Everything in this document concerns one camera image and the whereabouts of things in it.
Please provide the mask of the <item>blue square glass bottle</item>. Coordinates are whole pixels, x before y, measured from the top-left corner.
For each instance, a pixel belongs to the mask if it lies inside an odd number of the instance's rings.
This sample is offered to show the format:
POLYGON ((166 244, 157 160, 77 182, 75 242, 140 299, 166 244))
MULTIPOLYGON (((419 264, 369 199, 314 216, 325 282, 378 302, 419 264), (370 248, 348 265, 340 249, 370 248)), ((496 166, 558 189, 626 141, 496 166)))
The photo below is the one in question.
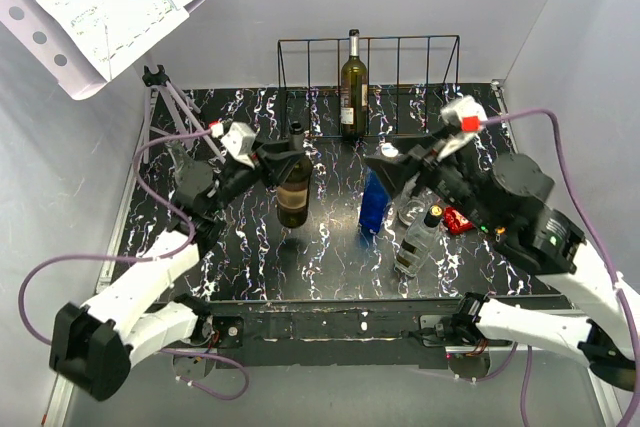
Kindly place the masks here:
POLYGON ((386 218, 393 190, 390 185, 389 175, 378 164, 367 166, 367 177, 364 185, 363 197, 360 208, 359 224, 361 230, 370 235, 377 235, 386 218))

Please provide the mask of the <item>clear round bottle cork stopper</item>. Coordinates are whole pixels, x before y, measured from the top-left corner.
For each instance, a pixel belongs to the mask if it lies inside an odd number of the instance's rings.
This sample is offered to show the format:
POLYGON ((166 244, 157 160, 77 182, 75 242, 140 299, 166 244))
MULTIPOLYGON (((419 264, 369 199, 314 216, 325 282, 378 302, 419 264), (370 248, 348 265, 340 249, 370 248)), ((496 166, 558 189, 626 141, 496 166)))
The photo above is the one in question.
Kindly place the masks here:
POLYGON ((397 209, 398 221, 405 227, 409 227, 419 214, 428 208, 430 203, 431 197, 429 195, 403 197, 397 209))

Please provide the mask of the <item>clear square bottle orange label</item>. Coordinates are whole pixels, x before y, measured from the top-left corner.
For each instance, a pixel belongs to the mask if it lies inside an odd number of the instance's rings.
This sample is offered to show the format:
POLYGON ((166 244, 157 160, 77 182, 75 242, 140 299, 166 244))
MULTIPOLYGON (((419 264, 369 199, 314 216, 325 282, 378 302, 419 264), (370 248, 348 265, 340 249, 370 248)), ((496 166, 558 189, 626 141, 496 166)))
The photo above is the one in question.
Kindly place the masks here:
POLYGON ((394 268, 409 278, 417 276, 443 236, 444 210, 437 204, 416 215, 396 253, 394 268))

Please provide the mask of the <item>tall clear bottle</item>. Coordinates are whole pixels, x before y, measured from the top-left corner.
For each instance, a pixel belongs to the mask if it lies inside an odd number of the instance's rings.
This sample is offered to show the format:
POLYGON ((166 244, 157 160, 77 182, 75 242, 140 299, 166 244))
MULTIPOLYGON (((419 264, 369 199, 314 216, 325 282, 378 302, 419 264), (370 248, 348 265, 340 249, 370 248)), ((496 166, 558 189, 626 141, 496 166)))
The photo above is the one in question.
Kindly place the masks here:
POLYGON ((194 163, 194 160, 189 156, 183 143, 179 140, 167 141, 164 147, 173 163, 174 178, 177 182, 180 182, 194 163))

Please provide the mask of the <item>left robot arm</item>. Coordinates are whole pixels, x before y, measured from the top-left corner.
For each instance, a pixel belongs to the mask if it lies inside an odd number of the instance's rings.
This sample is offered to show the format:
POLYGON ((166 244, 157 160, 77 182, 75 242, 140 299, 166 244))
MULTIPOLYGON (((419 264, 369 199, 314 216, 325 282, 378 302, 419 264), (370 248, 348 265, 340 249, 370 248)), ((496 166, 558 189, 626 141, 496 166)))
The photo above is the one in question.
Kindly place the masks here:
POLYGON ((230 203, 256 183, 281 185, 303 157, 289 141, 252 141, 246 164, 228 160, 215 171, 177 140, 166 149, 175 176, 166 230, 105 290, 80 306, 66 304, 55 317, 50 367, 97 401, 112 397, 135 365, 165 347, 200 347, 211 339, 210 308, 188 294, 148 309, 217 245, 230 203))

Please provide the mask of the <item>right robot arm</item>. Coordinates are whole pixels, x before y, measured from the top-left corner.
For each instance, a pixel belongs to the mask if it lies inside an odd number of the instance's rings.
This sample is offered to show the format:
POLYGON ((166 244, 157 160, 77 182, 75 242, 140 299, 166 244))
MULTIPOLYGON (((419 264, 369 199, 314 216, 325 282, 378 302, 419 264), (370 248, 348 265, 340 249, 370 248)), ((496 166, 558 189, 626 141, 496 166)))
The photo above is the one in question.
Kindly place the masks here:
POLYGON ((553 180, 521 153, 476 169, 469 145, 435 136, 404 141, 399 155, 366 165, 398 196, 410 179, 460 212, 512 266, 564 294, 582 316, 567 318, 509 306, 476 293, 463 297, 442 335, 464 344, 504 340, 563 355, 626 391, 639 387, 639 295, 615 282, 593 235, 546 203, 553 180))

